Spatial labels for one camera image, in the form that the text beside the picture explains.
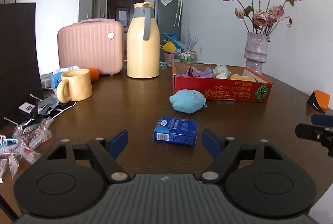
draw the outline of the blue plush toy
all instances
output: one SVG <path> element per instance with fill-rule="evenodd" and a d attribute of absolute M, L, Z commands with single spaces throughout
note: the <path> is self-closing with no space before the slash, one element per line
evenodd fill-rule
<path fill-rule="evenodd" d="M 174 110 L 187 114 L 191 114 L 207 106 L 205 96 L 199 91 L 194 90 L 177 91 L 169 99 Z"/>

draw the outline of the yellow thermos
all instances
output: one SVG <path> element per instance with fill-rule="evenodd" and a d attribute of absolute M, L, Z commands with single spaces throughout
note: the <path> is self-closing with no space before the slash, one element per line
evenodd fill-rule
<path fill-rule="evenodd" d="M 151 78 L 159 75 L 159 27 L 153 4 L 134 5 L 134 15 L 127 32 L 127 75 Z"/>

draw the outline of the gray thermos handle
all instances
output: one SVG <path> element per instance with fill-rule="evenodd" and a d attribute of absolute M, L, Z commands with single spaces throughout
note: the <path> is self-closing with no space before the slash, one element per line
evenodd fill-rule
<path fill-rule="evenodd" d="M 151 8 L 144 6 L 143 10 L 144 10 L 144 40 L 149 40 L 150 18 L 152 17 Z"/>

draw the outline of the black shopping bag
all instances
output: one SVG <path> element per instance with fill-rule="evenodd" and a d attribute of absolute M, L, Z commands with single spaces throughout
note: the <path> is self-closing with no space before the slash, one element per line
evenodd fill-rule
<path fill-rule="evenodd" d="M 0 4 L 0 129 L 30 94 L 42 98 L 35 3 Z"/>

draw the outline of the front door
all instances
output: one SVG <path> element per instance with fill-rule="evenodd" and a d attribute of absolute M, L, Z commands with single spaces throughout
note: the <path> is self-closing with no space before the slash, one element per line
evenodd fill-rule
<path fill-rule="evenodd" d="M 115 19 L 124 27 L 124 50 L 126 52 L 126 38 L 130 22 L 134 14 L 134 4 L 144 2 L 144 0 L 108 0 L 107 17 Z"/>

